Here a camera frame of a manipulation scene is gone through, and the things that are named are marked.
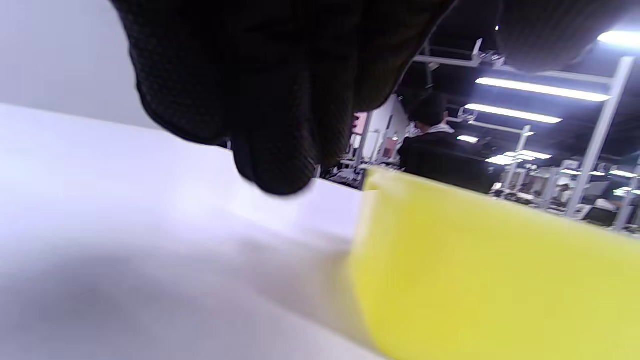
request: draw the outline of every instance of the gloved hand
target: gloved hand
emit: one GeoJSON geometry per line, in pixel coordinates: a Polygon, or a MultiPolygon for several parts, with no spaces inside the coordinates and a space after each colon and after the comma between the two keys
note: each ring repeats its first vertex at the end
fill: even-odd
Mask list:
{"type": "MultiPolygon", "coordinates": [[[[564,65],[629,1],[505,0],[500,47],[516,68],[564,65]]],[[[352,114],[387,100],[456,0],[111,2],[149,116],[196,143],[230,136],[240,174],[287,195],[337,161],[352,114]]]]}

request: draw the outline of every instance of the yellow container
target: yellow container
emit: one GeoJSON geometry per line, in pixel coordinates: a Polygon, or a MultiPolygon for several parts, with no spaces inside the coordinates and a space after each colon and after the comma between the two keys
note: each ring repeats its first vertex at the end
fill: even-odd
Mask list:
{"type": "Polygon", "coordinates": [[[396,360],[638,360],[640,244],[373,169],[350,269],[396,360]]]}

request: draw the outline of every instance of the metal frame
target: metal frame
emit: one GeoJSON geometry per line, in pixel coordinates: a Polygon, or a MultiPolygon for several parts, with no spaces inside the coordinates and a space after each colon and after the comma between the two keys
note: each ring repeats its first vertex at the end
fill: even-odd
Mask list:
{"type": "MultiPolygon", "coordinates": [[[[527,144],[528,136],[524,136],[524,134],[531,131],[531,125],[527,125],[522,128],[520,132],[520,139],[518,140],[518,145],[516,146],[515,152],[520,152],[524,150],[524,145],[527,144]]],[[[518,163],[513,163],[509,165],[509,173],[507,174],[507,178],[504,181],[504,189],[509,190],[509,186],[511,185],[511,180],[513,180],[513,175],[516,173],[516,168],[518,168],[518,163]]]]}
{"type": "MultiPolygon", "coordinates": [[[[478,67],[480,63],[482,63],[482,56],[480,53],[480,46],[482,45],[483,39],[479,39],[476,42],[476,46],[474,47],[473,53],[471,54],[471,60],[459,60],[459,59],[447,59],[447,58],[438,58],[435,56],[425,56],[425,55],[416,55],[413,60],[419,63],[437,63],[441,65],[452,65],[452,66],[462,66],[462,67],[478,67]]],[[[517,69],[510,67],[508,65],[502,65],[500,62],[493,63],[494,70],[500,71],[509,71],[509,72],[517,72],[517,69]]],[[[607,78],[605,76],[594,76],[587,74],[576,74],[574,72],[564,72],[564,71],[545,71],[536,74],[536,76],[547,76],[550,78],[559,78],[559,79],[569,79],[569,80],[577,80],[577,81],[587,81],[590,83],[599,83],[610,85],[614,81],[612,78],[607,78]]]]}
{"type": "Polygon", "coordinates": [[[582,202],[584,188],[591,179],[590,173],[593,171],[593,168],[600,157],[600,151],[602,150],[604,140],[607,138],[607,134],[609,134],[611,122],[618,110],[622,93],[625,91],[627,81],[631,75],[634,60],[635,58],[632,56],[625,56],[618,62],[618,68],[616,69],[616,74],[611,81],[611,87],[609,89],[609,96],[611,96],[611,98],[605,102],[604,107],[602,108],[600,118],[598,119],[598,123],[596,124],[596,128],[591,137],[591,142],[589,142],[587,153],[584,155],[584,160],[582,161],[582,174],[578,177],[578,183],[575,186],[573,195],[571,196],[566,208],[565,216],[567,217],[573,217],[576,207],[582,202]]]}

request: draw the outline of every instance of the light fixture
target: light fixture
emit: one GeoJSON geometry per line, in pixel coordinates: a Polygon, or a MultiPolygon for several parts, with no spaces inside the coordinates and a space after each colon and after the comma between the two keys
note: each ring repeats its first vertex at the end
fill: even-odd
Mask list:
{"type": "Polygon", "coordinates": [[[505,155],[497,155],[485,161],[488,163],[494,163],[498,165],[511,165],[514,162],[516,162],[516,159],[511,158],[509,156],[505,156],[505,155]]]}
{"type": "Polygon", "coordinates": [[[526,113],[524,111],[496,108],[494,106],[487,106],[487,105],[480,105],[480,104],[469,104],[465,106],[465,108],[469,110],[483,111],[485,113],[492,113],[492,114],[498,114],[498,115],[504,115],[504,116],[510,116],[510,117],[518,117],[520,119],[546,122],[547,124],[555,124],[562,121],[562,119],[557,117],[526,113]]]}
{"type": "Polygon", "coordinates": [[[614,174],[614,175],[618,175],[618,176],[624,176],[624,177],[636,177],[637,175],[635,174],[631,174],[630,172],[626,172],[626,171],[620,171],[620,170],[613,170],[609,172],[610,174],[614,174]]]}
{"type": "Polygon", "coordinates": [[[540,152],[529,151],[529,150],[520,151],[519,154],[520,155],[533,156],[534,158],[538,158],[538,159],[549,159],[549,158],[552,157],[551,155],[542,154],[540,152]]]}
{"type": "Polygon", "coordinates": [[[458,140],[462,140],[464,142],[470,142],[470,143],[477,143],[478,140],[480,140],[480,139],[474,138],[473,136],[460,135],[460,136],[458,136],[458,140]]]}
{"type": "Polygon", "coordinates": [[[640,33],[633,31],[609,31],[598,37],[607,44],[626,47],[640,47],[640,33]]]}
{"type": "Polygon", "coordinates": [[[523,160],[535,160],[536,158],[534,158],[533,156],[527,156],[527,155],[518,155],[516,156],[516,159],[523,159],[523,160]]]}
{"type": "Polygon", "coordinates": [[[564,172],[565,174],[569,174],[569,175],[580,175],[582,173],[579,171],[571,170],[570,168],[566,168],[560,172],[564,172]]]}
{"type": "Polygon", "coordinates": [[[600,101],[609,100],[611,98],[611,96],[596,94],[593,92],[584,92],[584,91],[578,91],[578,90],[555,88],[553,86],[521,83],[519,81],[494,79],[494,78],[479,78],[478,80],[476,80],[476,83],[482,84],[482,85],[499,86],[501,88],[538,92],[540,94],[571,97],[574,99],[587,100],[587,101],[600,102],[600,101]]]}

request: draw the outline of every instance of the metal pole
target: metal pole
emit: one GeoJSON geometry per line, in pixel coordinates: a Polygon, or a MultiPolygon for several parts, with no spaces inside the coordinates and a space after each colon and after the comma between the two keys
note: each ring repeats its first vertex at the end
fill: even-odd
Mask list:
{"type": "Polygon", "coordinates": [[[520,130],[520,129],[511,129],[510,127],[504,127],[504,126],[498,126],[498,125],[492,125],[492,124],[485,124],[484,122],[470,121],[470,122],[468,122],[468,124],[469,125],[473,125],[473,126],[486,127],[487,129],[494,129],[494,130],[507,131],[509,133],[522,134],[522,130],[520,130]]]}
{"type": "MultiPolygon", "coordinates": [[[[518,147],[516,147],[515,152],[520,152],[524,150],[524,145],[527,143],[527,137],[524,134],[531,131],[531,125],[527,125],[522,129],[520,133],[520,139],[518,141],[518,147]]],[[[513,174],[516,172],[516,168],[518,167],[518,163],[513,163],[509,166],[509,172],[507,174],[507,179],[504,181],[504,189],[509,190],[509,186],[511,185],[511,180],[513,179],[513,174]]]]}
{"type": "Polygon", "coordinates": [[[578,183],[573,191],[573,196],[571,196],[569,205],[567,205],[566,208],[565,216],[567,217],[573,217],[575,214],[575,208],[582,202],[584,188],[587,186],[587,183],[591,178],[590,172],[593,171],[593,167],[596,165],[596,161],[598,161],[602,145],[609,133],[609,128],[611,127],[611,122],[613,121],[616,110],[618,109],[620,98],[622,97],[622,93],[625,91],[629,75],[631,75],[634,60],[635,59],[632,56],[625,56],[621,58],[618,63],[616,75],[613,77],[611,88],[609,89],[609,95],[611,98],[605,102],[604,107],[602,108],[600,119],[593,131],[591,142],[589,143],[589,148],[587,149],[587,153],[584,155],[584,161],[582,162],[582,174],[578,177],[578,183]]]}
{"type": "MultiPolygon", "coordinates": [[[[634,174],[638,174],[638,172],[640,172],[640,156],[638,156],[636,171],[634,174]]],[[[636,193],[633,191],[638,187],[637,177],[631,179],[629,187],[631,188],[631,191],[627,193],[627,197],[622,201],[622,208],[620,208],[618,216],[616,216],[616,222],[613,225],[613,229],[618,232],[622,231],[622,228],[627,224],[627,220],[629,220],[629,215],[631,215],[631,201],[636,197],[636,193]]]]}
{"type": "MultiPolygon", "coordinates": [[[[494,70],[501,71],[509,71],[509,72],[517,72],[516,69],[510,67],[508,65],[497,66],[493,68],[494,70]]],[[[595,75],[586,75],[586,74],[576,74],[574,72],[563,72],[563,71],[545,71],[539,72],[536,76],[547,76],[550,78],[559,78],[559,79],[567,79],[567,80],[578,80],[578,81],[587,81],[590,83],[599,83],[599,84],[610,84],[612,79],[606,78],[603,76],[595,76],[595,75]]]]}

